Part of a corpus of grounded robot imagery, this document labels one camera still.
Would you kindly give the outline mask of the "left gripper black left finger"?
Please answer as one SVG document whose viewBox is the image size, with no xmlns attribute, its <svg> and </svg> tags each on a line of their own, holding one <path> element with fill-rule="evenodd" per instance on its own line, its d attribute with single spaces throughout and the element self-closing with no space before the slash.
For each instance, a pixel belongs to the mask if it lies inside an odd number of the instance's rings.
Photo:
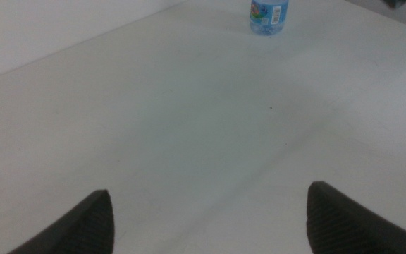
<svg viewBox="0 0 406 254">
<path fill-rule="evenodd" d="M 96 190 L 12 254 L 112 254 L 114 215 L 107 190 Z"/>
</svg>

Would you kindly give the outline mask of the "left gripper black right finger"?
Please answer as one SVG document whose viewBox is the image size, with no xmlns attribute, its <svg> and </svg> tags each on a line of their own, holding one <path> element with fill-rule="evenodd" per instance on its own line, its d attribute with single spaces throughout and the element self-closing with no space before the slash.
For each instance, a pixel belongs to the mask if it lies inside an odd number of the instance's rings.
<svg viewBox="0 0 406 254">
<path fill-rule="evenodd" d="M 313 253 L 406 254 L 406 230 L 324 181 L 308 188 L 306 232 Z"/>
</svg>

